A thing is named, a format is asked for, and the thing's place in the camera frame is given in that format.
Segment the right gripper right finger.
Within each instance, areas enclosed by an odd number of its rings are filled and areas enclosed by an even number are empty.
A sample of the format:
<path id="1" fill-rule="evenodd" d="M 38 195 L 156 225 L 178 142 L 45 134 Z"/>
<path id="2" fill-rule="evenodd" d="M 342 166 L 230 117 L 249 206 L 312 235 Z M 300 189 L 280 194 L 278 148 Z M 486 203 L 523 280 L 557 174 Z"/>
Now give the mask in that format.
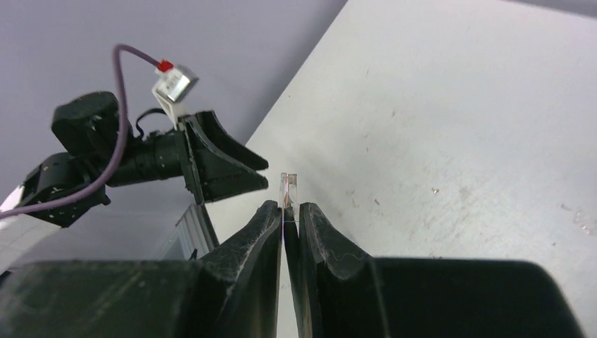
<path id="1" fill-rule="evenodd" d="M 582 337 L 548 273 L 524 261 L 374 257 L 317 204 L 284 210 L 301 337 Z"/>

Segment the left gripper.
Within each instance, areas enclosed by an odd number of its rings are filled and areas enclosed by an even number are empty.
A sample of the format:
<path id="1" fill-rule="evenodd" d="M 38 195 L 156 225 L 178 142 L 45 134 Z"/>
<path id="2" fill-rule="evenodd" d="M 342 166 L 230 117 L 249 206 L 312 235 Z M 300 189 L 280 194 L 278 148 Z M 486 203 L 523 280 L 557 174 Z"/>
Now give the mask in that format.
<path id="1" fill-rule="evenodd" d="M 241 194 L 268 188 L 268 180 L 257 173 L 269 168 L 269 163 L 233 138 L 221 125 L 215 111 L 201 111 L 195 116 L 185 116 L 176 129 L 145 134 L 139 123 L 140 143 L 135 149 L 135 182 L 152 182 L 182 176 L 185 187 L 198 205 L 213 203 Z M 226 155 L 249 168 L 197 167 L 194 151 L 196 128 Z"/>

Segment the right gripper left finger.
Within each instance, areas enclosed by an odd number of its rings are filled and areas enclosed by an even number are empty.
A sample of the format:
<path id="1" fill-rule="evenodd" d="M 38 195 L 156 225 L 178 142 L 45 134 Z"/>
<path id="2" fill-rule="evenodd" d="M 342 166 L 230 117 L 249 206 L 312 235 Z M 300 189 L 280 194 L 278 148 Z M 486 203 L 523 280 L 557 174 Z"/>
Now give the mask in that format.
<path id="1" fill-rule="evenodd" d="M 197 260 L 28 265 L 1 288 L 1 336 L 274 337 L 281 216 L 264 202 Z"/>

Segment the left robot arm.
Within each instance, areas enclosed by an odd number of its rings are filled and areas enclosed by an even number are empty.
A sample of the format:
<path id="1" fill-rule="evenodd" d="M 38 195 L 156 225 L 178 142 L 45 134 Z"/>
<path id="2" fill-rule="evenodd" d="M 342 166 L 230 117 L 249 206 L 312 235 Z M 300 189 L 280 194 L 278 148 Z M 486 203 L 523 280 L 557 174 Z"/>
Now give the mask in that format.
<path id="1" fill-rule="evenodd" d="M 118 104 L 110 92 L 85 94 L 59 106 L 51 124 L 64 147 L 32 170 L 13 195 L 8 208 L 55 201 L 88 187 L 106 169 L 116 145 Z M 233 139 L 212 111 L 184 116 L 167 131 L 145 134 L 127 128 L 123 157 L 109 187 L 122 187 L 182 177 L 194 197 L 152 259 L 197 259 L 218 244 L 206 204 L 264 190 L 262 171 L 268 162 Z M 1 222 L 1 276 L 17 270 L 18 259 L 43 238 L 66 229 L 87 211 L 107 205 L 105 187 L 79 201 L 47 211 L 26 213 Z"/>

